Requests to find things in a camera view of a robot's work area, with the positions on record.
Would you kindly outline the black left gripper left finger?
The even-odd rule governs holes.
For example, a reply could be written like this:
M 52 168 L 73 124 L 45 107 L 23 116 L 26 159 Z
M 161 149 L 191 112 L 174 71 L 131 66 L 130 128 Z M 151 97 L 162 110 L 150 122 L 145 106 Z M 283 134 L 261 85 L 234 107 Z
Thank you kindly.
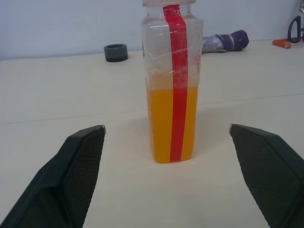
M 81 228 L 98 179 L 105 126 L 80 130 L 34 176 L 2 228 Z

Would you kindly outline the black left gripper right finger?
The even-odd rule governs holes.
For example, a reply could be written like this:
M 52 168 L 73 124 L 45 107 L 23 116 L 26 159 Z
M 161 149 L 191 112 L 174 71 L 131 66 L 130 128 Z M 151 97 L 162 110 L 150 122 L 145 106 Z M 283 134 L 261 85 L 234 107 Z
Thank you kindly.
M 304 226 L 304 161 L 277 134 L 231 124 L 244 181 L 271 228 Z

